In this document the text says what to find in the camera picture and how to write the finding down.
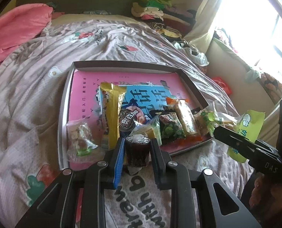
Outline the right hand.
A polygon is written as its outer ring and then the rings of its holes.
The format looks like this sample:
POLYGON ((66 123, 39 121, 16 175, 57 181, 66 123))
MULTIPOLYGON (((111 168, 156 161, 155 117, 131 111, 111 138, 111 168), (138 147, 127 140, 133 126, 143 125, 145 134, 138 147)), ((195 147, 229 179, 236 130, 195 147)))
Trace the right hand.
POLYGON ((249 199, 251 213, 261 223, 282 211, 282 183, 273 182, 268 176, 259 176, 249 199))

